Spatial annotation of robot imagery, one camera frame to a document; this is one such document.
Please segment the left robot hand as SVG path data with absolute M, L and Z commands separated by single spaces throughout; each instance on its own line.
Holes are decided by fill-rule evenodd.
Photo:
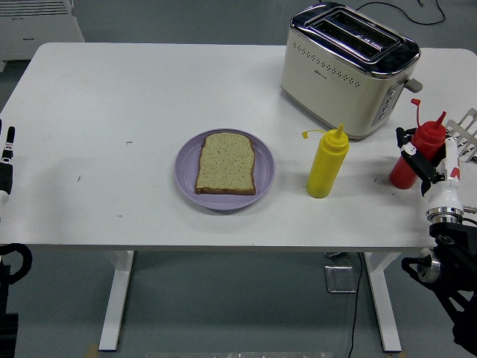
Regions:
M 13 188 L 13 144 L 15 140 L 16 129 L 10 126 L 7 129 L 6 141 L 1 152 L 1 210 L 9 201 Z

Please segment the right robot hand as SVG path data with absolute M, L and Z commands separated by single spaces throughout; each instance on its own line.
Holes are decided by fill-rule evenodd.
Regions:
M 397 145 L 401 157 L 421 179 L 421 194 L 427 200 L 426 218 L 432 224 L 439 222 L 459 223 L 464 207 L 458 195 L 461 183 L 458 144 L 447 137 L 434 166 L 411 143 L 409 130 L 397 128 Z

